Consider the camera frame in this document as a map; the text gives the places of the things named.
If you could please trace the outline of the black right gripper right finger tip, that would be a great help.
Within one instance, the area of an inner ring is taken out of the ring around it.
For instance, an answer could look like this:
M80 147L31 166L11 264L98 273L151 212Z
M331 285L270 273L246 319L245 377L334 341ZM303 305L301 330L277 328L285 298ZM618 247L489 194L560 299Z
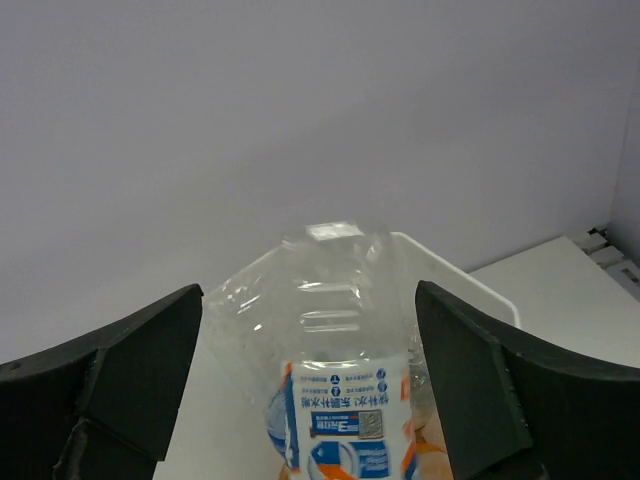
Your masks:
M554 345L431 281L415 307L455 478L638 478L638 369Z

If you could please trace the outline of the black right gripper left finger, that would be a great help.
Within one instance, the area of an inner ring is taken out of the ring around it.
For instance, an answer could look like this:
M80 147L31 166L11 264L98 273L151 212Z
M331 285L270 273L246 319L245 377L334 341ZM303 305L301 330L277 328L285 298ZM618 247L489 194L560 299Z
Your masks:
M202 318L183 287L1 366L4 479L151 479L165 460Z

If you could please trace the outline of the clear bottle orange-blue label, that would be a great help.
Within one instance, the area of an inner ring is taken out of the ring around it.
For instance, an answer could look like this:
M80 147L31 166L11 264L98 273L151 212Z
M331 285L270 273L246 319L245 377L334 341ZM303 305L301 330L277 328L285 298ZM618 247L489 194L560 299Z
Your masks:
M213 352L263 410L285 479L452 475L391 233L305 226L205 298Z

